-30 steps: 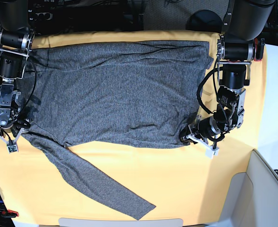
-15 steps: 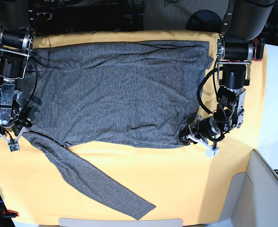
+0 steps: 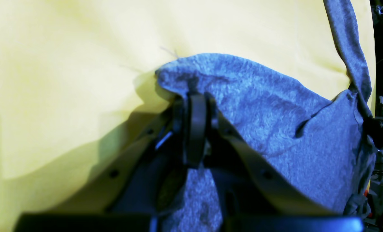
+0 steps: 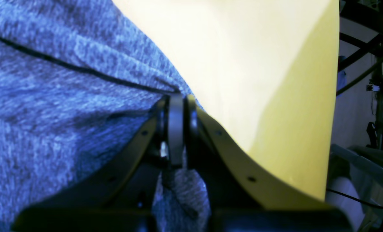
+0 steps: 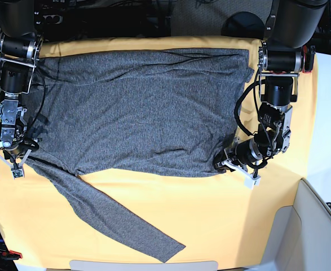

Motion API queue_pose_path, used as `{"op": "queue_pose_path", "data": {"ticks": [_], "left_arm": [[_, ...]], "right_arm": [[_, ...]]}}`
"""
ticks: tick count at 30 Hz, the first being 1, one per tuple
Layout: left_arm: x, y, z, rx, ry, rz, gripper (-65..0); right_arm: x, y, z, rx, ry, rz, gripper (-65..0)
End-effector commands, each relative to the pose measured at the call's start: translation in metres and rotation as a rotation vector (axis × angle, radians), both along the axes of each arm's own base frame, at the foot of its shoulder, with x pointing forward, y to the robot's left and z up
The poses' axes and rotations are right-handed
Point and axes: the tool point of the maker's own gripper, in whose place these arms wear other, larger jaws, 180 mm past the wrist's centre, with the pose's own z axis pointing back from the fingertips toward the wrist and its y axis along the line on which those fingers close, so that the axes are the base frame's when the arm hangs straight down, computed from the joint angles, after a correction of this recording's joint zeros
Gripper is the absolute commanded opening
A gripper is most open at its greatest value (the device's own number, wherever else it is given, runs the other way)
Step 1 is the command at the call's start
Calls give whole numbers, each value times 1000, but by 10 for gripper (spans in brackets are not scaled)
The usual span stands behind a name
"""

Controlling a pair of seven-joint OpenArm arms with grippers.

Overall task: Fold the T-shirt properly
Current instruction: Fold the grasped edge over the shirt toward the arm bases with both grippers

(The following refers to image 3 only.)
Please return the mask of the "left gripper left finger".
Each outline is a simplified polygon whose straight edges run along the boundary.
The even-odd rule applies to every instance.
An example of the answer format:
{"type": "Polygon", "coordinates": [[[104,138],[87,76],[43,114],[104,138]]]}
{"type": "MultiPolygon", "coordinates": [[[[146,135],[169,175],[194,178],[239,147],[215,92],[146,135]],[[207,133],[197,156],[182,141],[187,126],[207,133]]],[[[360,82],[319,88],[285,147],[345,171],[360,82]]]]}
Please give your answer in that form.
{"type": "Polygon", "coordinates": [[[187,100],[174,102],[86,186],[49,210],[24,213],[16,232],[162,232],[187,178],[187,100]]]}

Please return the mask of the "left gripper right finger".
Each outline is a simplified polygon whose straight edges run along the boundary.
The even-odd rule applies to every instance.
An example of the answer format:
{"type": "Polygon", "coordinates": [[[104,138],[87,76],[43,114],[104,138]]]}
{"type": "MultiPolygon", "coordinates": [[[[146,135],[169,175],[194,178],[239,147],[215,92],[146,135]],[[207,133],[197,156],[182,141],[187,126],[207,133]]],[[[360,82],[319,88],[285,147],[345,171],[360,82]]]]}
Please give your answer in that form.
{"type": "Polygon", "coordinates": [[[305,197],[250,148],[210,94],[191,96],[191,166],[211,171],[221,232],[362,232],[359,217],[340,216],[305,197]]]}

